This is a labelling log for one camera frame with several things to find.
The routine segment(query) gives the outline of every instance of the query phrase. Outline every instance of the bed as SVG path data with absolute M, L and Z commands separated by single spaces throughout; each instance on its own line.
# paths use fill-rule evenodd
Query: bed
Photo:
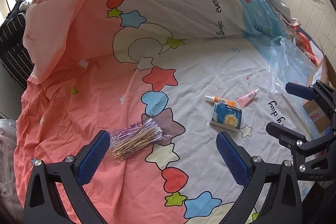
M 292 17 L 301 21 L 305 30 L 336 67 L 335 18 L 336 12 L 330 0 L 282 0 L 290 9 Z
M 209 125 L 213 106 L 205 96 L 236 101 L 260 89 L 231 136 L 266 162 L 291 159 L 266 134 L 268 122 L 308 139 L 314 130 L 300 101 L 268 92 L 272 51 L 287 49 L 286 80 L 305 85 L 314 65 L 286 39 L 264 0 L 34 0 L 26 18 L 24 45 L 35 67 L 17 121 L 22 203 L 37 159 L 61 161 L 100 129 L 157 115 L 169 138 L 123 161 L 108 152 L 85 191 L 108 223 L 218 223 L 242 187 L 216 150 L 222 129 Z M 300 182 L 302 198 L 311 186 Z

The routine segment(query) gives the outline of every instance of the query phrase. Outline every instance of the blue star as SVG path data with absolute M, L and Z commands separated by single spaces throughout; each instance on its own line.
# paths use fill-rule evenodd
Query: blue star
M 307 195 L 308 194 L 308 187 L 304 188 L 301 192 L 301 196 Z
M 238 48 L 236 48 L 236 47 L 234 47 L 234 48 L 231 48 L 232 50 L 233 50 L 233 52 L 239 52 L 240 50 L 238 49 Z
M 34 166 L 35 162 L 37 161 L 37 158 L 34 157 L 34 158 L 33 158 L 32 160 L 30 160 L 30 161 L 31 161 L 31 165 Z
M 144 23 L 147 18 L 142 17 L 139 15 L 138 11 L 132 11 L 128 14 L 122 14 L 121 15 L 121 26 L 122 27 L 134 27 L 134 28 L 139 28 L 141 23 Z
M 220 205 L 222 200 L 212 198 L 210 192 L 206 191 L 200 194 L 197 198 L 187 199 L 184 204 L 187 208 L 184 218 L 192 218 L 196 216 L 209 216 L 212 210 Z

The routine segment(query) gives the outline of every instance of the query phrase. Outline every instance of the cardboard box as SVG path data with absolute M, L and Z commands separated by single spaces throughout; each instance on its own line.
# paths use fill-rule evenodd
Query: cardboard box
M 324 56 L 321 63 L 309 76 L 307 86 L 313 85 L 316 83 L 316 80 L 320 80 L 332 88 L 336 86 L 336 72 L 327 56 Z M 327 129 L 329 120 L 315 101 L 307 101 L 304 99 L 303 108 L 307 111 L 320 133 Z

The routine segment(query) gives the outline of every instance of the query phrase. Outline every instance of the metal screw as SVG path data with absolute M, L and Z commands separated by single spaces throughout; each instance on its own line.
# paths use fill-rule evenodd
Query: metal screw
M 304 165 L 300 165 L 299 170 L 300 172 L 304 172 L 306 170 L 306 167 Z
M 292 163 L 291 163 L 289 160 L 285 160 L 285 165 L 286 165 L 286 166 L 291 166 Z
M 41 160 L 36 160 L 34 163 L 35 166 L 40 166 L 41 164 L 42 164 Z
M 254 156 L 253 161 L 254 162 L 261 162 L 261 158 L 259 156 Z
M 66 162 L 72 162 L 74 160 L 74 157 L 73 156 L 67 156 L 66 158 L 65 158 L 65 161 Z

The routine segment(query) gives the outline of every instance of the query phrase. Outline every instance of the headboard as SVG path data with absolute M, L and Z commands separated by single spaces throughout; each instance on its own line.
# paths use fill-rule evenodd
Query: headboard
M 329 0 L 282 0 L 336 68 L 336 12 Z

